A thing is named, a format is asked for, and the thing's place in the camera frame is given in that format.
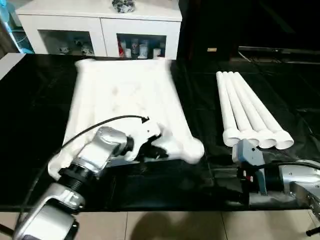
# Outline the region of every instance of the black table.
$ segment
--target black table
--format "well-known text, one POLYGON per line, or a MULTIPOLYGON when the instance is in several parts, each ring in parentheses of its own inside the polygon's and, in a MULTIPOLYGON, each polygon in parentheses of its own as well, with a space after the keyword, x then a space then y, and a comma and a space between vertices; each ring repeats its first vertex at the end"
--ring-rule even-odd
MULTIPOLYGON (((31 181, 61 146, 83 57, 26 55, 0 81, 0 211, 17 211, 31 181)), ((242 200, 231 148, 223 125, 216 71, 239 71, 295 143, 264 150, 266 162, 309 159, 320 162, 320 68, 317 65, 174 61, 172 77, 192 135, 205 147, 197 165, 164 161, 110 168, 86 211, 296 209, 281 193, 242 200)), ((46 173, 30 205, 53 180, 46 173)))

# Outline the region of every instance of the white shelf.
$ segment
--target white shelf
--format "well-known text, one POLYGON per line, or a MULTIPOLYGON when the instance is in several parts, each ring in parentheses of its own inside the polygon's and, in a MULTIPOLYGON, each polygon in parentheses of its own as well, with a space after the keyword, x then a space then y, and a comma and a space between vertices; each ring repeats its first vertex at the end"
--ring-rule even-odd
POLYGON ((91 17, 181 22, 177 0, 136 0, 135 11, 118 13, 112 0, 14 0, 23 2, 18 15, 91 17))

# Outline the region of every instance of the glass cabinet door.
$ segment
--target glass cabinet door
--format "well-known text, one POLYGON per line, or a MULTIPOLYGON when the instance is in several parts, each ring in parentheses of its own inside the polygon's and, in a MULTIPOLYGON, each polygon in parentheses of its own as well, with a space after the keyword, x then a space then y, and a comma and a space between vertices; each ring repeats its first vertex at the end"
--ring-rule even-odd
POLYGON ((117 33, 119 56, 128 59, 156 59, 166 55, 165 35, 117 33))
POLYGON ((94 56, 88 31, 38 30, 49 54, 94 56))
POLYGON ((19 15, 36 54, 106 57, 99 18, 19 15))
POLYGON ((101 19, 108 57, 176 59, 180 22, 101 19))

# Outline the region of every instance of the floor tile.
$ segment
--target floor tile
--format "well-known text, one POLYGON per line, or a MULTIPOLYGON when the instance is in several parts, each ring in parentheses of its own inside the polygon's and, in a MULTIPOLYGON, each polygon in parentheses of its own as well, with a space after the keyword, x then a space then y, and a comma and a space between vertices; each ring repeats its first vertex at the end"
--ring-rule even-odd
MULTIPOLYGON (((0 212, 0 224, 13 229, 16 224, 18 214, 15 212, 0 212)), ((10 240, 9 236, 0 233, 0 240, 10 240)))
POLYGON ((220 212, 128 212, 126 240, 227 240, 220 212))
POLYGON ((83 212, 76 240, 124 240, 127 212, 83 212))
POLYGON ((302 240, 315 227, 307 210, 224 212, 228 240, 302 240))
POLYGON ((309 209, 308 213, 313 221, 313 223, 315 224, 316 227, 320 227, 320 221, 317 219, 317 217, 313 214, 312 210, 309 209))

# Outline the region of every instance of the white pipe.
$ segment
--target white pipe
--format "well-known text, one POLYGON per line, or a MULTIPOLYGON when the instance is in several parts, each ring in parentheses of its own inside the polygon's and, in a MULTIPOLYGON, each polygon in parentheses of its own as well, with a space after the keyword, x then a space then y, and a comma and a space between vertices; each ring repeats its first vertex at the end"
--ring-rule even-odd
POLYGON ((223 75, 220 71, 216 73, 216 80, 219 91, 219 99, 221 106, 222 122, 224 132, 222 134, 223 142, 228 147, 237 144, 241 139, 241 133, 237 129, 234 114, 232 112, 230 100, 228 97, 227 88, 223 80, 223 75))
POLYGON ((223 80, 225 82, 226 91, 229 96, 232 111, 239 131, 244 139, 247 139, 255 147, 259 145, 258 133, 254 131, 250 125, 248 117, 244 108, 238 98, 236 90, 231 82, 228 73, 225 71, 222 73, 223 80))
POLYGON ((279 125, 274 116, 272 116, 272 114, 266 108, 263 102, 247 84, 244 78, 238 72, 235 72, 235 76, 241 83, 247 96, 251 100, 257 112, 260 114, 267 128, 274 133, 274 138, 276 140, 275 147, 279 150, 290 148, 294 144, 294 140, 290 136, 290 134, 287 131, 283 130, 283 128, 279 125))
POLYGON ((240 81, 238 81, 238 79, 235 77, 235 74, 233 72, 229 72, 228 75, 233 83, 235 91, 240 99, 242 107, 244 108, 252 128, 259 134, 259 147, 262 149, 273 147, 276 145, 274 133, 267 128, 266 124, 246 95, 245 90, 242 88, 242 84, 240 84, 240 81))

